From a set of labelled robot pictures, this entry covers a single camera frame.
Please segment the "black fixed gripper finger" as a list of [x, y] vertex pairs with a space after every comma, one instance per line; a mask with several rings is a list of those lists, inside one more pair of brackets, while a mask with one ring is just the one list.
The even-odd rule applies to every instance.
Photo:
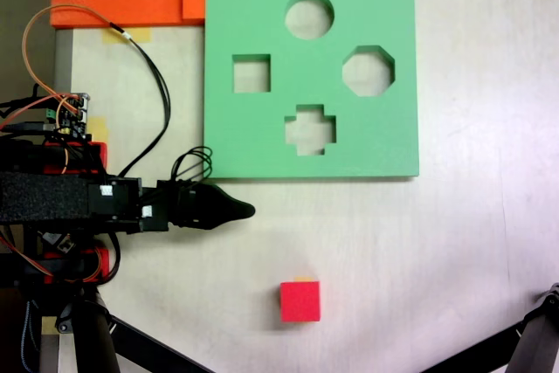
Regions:
[[256, 214], [252, 204], [240, 201], [219, 187], [215, 188], [213, 204], [213, 227], [233, 221], [251, 218]]

